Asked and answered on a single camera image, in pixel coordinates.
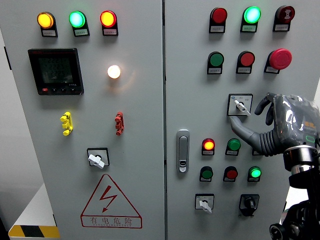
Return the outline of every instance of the red terminal connector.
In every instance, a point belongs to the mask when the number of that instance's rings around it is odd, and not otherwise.
[[[124,114],[119,111],[116,116],[115,116],[115,129],[117,129],[116,131],[116,135],[120,136],[124,130],[125,130],[125,124],[124,124]]]

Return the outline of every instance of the yellow terminal connector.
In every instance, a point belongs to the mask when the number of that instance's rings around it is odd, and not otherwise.
[[[68,136],[74,129],[71,119],[71,113],[68,111],[65,112],[62,117],[60,117],[60,121],[62,122],[62,128],[65,129],[65,131],[63,131],[63,135]]]

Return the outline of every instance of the green indicator light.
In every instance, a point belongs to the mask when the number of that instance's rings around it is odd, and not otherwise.
[[[313,144],[316,142],[316,139],[313,136],[305,136],[305,139]]]
[[[257,6],[248,7],[244,12],[243,17],[248,24],[255,24],[261,17],[260,8]]]
[[[218,67],[224,62],[224,57],[220,53],[214,53],[210,57],[210,63],[212,66]]]
[[[227,146],[230,150],[237,151],[240,149],[241,143],[240,143],[239,139],[234,138],[234,139],[231,139],[228,141]]]
[[[214,174],[212,173],[212,171],[209,171],[209,170],[205,170],[203,173],[202,173],[202,177],[204,179],[210,179]]]
[[[261,170],[258,166],[253,166],[249,170],[250,176],[253,178],[259,178],[261,176]]]
[[[70,13],[69,21],[74,28],[81,28],[83,25],[85,25],[86,18],[82,12],[73,11]]]

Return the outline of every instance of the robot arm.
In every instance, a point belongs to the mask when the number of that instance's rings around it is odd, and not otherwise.
[[[320,169],[319,143],[320,113],[307,99],[268,93],[258,104],[255,114],[270,107],[265,123],[273,129],[257,133],[245,127],[236,116],[230,117],[231,128],[242,140],[266,157],[283,154],[284,167],[291,171],[291,187],[306,189],[309,200],[293,205],[282,225],[270,226],[272,240],[320,239]]]
[[[238,117],[231,116],[233,132],[266,157],[283,153],[290,147],[316,146],[319,142],[320,113],[313,102],[300,96],[268,93],[254,113],[260,115],[270,103],[265,123],[273,123],[271,131],[257,133],[243,126]]]

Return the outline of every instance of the high voltage warning sign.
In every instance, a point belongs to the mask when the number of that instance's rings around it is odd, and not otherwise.
[[[81,213],[83,227],[141,229],[142,217],[118,187],[104,174]]]

